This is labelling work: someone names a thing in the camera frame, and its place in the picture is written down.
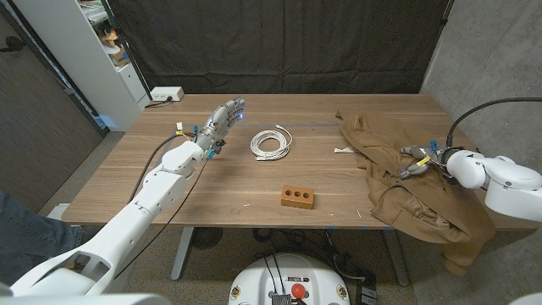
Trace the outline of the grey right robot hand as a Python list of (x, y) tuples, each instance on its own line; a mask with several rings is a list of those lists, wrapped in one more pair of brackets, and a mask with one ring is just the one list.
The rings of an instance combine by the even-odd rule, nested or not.
[(420, 175), (426, 172), (431, 165), (435, 165), (442, 170), (445, 178), (452, 179), (443, 161), (444, 151), (444, 149), (438, 148), (438, 144), (435, 141), (428, 147), (418, 145), (403, 147), (400, 153), (411, 155), (416, 161), (408, 166), (407, 169), (402, 170), (400, 177), (405, 180), (413, 175)]

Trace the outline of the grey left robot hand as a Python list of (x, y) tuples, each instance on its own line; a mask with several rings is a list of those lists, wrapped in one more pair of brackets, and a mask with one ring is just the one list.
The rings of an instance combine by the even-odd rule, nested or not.
[(194, 142), (206, 153), (220, 154), (229, 129), (243, 118), (245, 100), (236, 97), (219, 106), (197, 132)]

